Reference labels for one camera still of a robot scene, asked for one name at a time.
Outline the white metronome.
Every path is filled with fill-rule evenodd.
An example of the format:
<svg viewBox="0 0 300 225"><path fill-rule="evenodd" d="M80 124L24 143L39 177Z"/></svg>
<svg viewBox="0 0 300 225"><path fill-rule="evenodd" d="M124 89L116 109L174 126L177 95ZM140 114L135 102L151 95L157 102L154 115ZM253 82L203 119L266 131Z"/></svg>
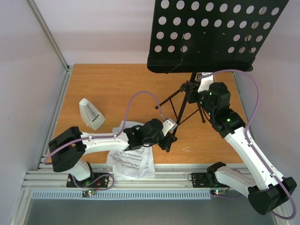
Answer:
<svg viewBox="0 0 300 225"><path fill-rule="evenodd" d="M104 121L104 115L87 99L79 102L80 116L84 124L93 130L99 129Z"/></svg>

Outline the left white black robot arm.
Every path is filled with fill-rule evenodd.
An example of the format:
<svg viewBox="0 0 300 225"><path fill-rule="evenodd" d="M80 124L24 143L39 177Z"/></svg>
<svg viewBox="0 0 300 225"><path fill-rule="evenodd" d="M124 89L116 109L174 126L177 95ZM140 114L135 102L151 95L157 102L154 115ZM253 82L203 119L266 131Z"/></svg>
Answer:
<svg viewBox="0 0 300 225"><path fill-rule="evenodd" d="M111 134L86 133L78 127L71 127L49 142L49 159L55 173L67 172L78 184L88 187L93 184L95 176L90 164L82 161L83 155L109 150L133 151L153 145L168 151L177 141L171 133L176 127L171 119L164 122L152 119L131 127L124 124L120 132Z"/></svg>

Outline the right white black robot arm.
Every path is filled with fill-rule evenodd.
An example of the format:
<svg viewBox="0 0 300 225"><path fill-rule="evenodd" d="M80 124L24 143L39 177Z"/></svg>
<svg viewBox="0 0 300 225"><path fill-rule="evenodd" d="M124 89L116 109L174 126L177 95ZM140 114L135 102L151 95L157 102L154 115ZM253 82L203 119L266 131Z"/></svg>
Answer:
<svg viewBox="0 0 300 225"><path fill-rule="evenodd" d="M192 174L194 187L201 183L213 188L230 187L248 198L256 212L265 215L288 201L297 187L293 177L285 177L262 153L246 130L243 119L230 108L231 94L223 82L202 81L195 101L209 115L209 122L220 136L238 153L251 173L251 177L217 162L207 168L204 177Z"/></svg>

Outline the black music stand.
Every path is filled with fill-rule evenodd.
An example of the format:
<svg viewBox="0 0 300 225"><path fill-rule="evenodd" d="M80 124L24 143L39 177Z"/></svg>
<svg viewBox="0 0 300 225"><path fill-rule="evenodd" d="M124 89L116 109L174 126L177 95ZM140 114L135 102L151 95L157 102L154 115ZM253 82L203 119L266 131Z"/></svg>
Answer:
<svg viewBox="0 0 300 225"><path fill-rule="evenodd" d="M157 0L147 68L154 73L251 71L286 0Z"/></svg>

